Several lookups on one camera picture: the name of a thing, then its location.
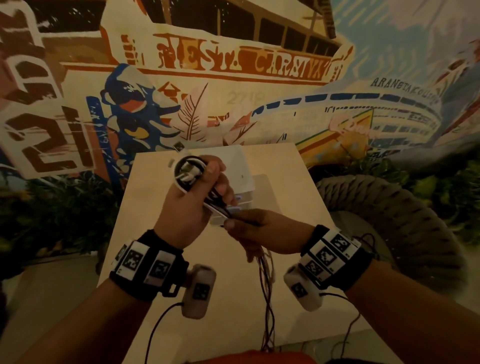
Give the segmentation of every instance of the painted leaf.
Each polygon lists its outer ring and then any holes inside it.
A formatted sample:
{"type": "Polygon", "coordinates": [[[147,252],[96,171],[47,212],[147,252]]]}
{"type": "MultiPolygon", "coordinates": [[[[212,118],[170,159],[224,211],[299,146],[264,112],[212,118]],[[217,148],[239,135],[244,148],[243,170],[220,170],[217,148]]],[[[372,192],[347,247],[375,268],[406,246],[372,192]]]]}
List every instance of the painted leaf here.
{"type": "Polygon", "coordinates": [[[170,126],[180,131],[180,138],[192,142],[204,142],[208,127],[208,84],[196,87],[187,95],[170,126]]]}

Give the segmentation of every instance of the white tabletop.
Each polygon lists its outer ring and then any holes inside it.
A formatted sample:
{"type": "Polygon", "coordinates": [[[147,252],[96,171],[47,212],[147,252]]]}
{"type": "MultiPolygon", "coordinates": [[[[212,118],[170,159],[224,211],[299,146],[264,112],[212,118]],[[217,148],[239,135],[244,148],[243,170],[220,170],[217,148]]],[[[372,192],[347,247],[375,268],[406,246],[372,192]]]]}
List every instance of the white tabletop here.
{"type": "MultiPolygon", "coordinates": [[[[254,207],[280,212],[312,225],[333,226],[294,144],[244,146],[255,179],[254,207]]],[[[202,154],[201,149],[193,154],[202,154]]],[[[151,229],[158,218],[165,194],[172,183],[168,161],[175,152],[138,154],[129,178],[120,213],[110,240],[99,284],[108,277],[110,264],[128,239],[151,229]]],[[[158,326],[149,353],[151,363],[183,363],[260,349],[264,332],[265,301],[257,264],[248,264],[243,248],[220,227],[208,225],[197,241],[184,252],[191,265],[212,266],[217,279],[206,316],[186,319],[179,308],[170,311],[158,326]]],[[[349,302],[326,297],[323,306],[303,310],[283,282],[287,268],[300,255],[274,254],[276,283],[272,307],[275,314],[276,345],[319,339],[345,333],[357,310],[349,302]]],[[[145,357],[148,338],[164,310],[181,301],[158,295],[135,337],[124,363],[139,364],[145,357]]],[[[361,319],[353,331],[368,328],[361,319]]]]}

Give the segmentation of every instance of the green foliage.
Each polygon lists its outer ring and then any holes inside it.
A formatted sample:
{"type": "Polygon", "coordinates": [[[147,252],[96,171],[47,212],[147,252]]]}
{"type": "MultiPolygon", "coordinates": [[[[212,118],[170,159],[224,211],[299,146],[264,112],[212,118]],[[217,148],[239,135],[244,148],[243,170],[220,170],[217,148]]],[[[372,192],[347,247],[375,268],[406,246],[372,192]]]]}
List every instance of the green foliage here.
{"type": "MultiPolygon", "coordinates": [[[[110,240],[118,210],[109,184],[91,172],[28,181],[25,193],[3,187],[0,264],[97,251],[110,240]]],[[[0,280],[12,274],[0,272],[0,280]]]]}
{"type": "Polygon", "coordinates": [[[348,174],[368,174],[400,184],[434,210],[461,241],[480,245],[480,149],[411,172],[386,158],[366,156],[339,170],[339,175],[348,174]]]}

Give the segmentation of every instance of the mural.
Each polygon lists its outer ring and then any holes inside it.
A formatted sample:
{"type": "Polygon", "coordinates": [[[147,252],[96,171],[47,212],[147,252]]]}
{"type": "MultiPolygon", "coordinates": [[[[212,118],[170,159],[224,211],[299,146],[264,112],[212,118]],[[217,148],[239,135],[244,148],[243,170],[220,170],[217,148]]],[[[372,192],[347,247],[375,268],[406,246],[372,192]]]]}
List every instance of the mural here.
{"type": "Polygon", "coordinates": [[[480,135],[476,0],[0,0],[0,170],[293,142],[305,164],[480,135]]]}

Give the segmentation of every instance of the forearm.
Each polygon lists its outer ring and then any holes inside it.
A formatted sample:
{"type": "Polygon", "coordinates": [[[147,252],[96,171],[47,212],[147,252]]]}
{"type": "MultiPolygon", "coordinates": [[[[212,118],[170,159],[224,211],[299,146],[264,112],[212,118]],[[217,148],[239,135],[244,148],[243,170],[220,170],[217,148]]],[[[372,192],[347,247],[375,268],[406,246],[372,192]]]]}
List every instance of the forearm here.
{"type": "Polygon", "coordinates": [[[121,363],[150,305],[107,279],[18,363],[121,363]]]}
{"type": "Polygon", "coordinates": [[[373,261],[348,299],[405,363],[473,363],[480,316],[373,261]]]}

